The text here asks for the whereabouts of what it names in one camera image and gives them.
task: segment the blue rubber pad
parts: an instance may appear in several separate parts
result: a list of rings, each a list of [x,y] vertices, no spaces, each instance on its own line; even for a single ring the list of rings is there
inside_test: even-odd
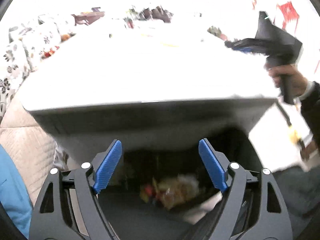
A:
[[[96,171],[95,184],[93,185],[96,194],[107,187],[121,155],[122,144],[117,140]]]
[[[228,189],[225,171],[204,139],[199,142],[199,155],[215,188],[222,193]]]

